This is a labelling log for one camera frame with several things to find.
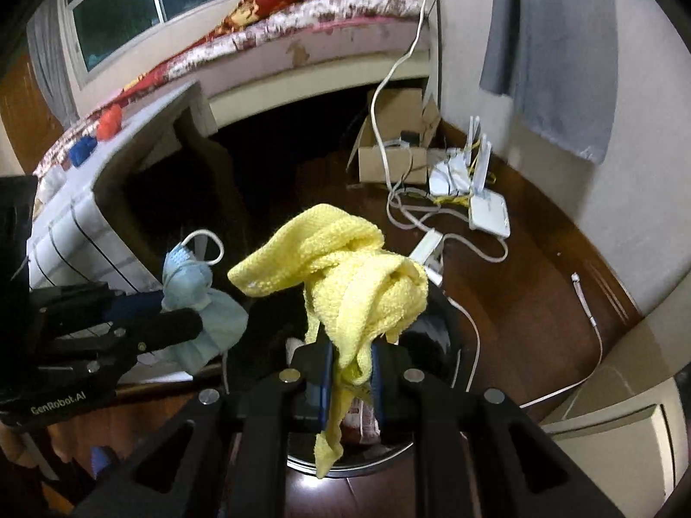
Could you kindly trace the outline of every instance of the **gray towel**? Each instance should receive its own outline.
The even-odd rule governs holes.
[[[617,90],[614,0],[494,0],[480,87],[535,133],[601,164]]]

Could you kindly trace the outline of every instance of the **yellow towel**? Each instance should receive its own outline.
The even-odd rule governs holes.
[[[340,424],[357,395],[367,397],[372,341],[395,342],[427,304],[427,276],[408,257],[382,249],[372,223],[329,204],[289,221],[268,243],[228,273],[249,296],[305,284],[306,342],[319,323],[336,347],[327,429],[317,436],[317,477],[343,455]]]

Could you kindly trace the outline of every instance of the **orange ball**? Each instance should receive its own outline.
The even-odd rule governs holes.
[[[96,140],[103,142],[110,140],[122,129],[122,107],[118,104],[106,109],[101,114],[96,128]]]

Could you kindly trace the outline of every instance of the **towel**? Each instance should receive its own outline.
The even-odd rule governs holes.
[[[319,204],[280,228],[228,273],[245,294],[265,296],[304,284],[307,334],[320,323],[336,347],[329,418],[317,435],[317,477],[343,455],[340,424],[355,396],[370,396],[372,341],[395,342],[427,304],[427,276],[416,262],[382,249],[372,223]]]
[[[494,0],[479,85],[535,133],[601,164],[614,123],[614,0]]]

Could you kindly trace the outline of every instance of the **ear loop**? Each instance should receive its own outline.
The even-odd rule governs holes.
[[[191,240],[193,240],[198,235],[206,235],[207,237],[210,237],[212,239],[212,241],[217,246],[219,246],[219,256],[216,257],[216,259],[214,259],[213,261],[205,261],[205,263],[208,264],[209,266],[213,266],[213,265],[219,263],[220,260],[223,258],[223,255],[225,254],[225,249],[223,247],[223,243],[221,242],[220,238],[210,230],[196,230],[196,231],[192,232],[182,241],[181,245],[183,247],[186,247],[187,244],[189,242],[191,242]]]

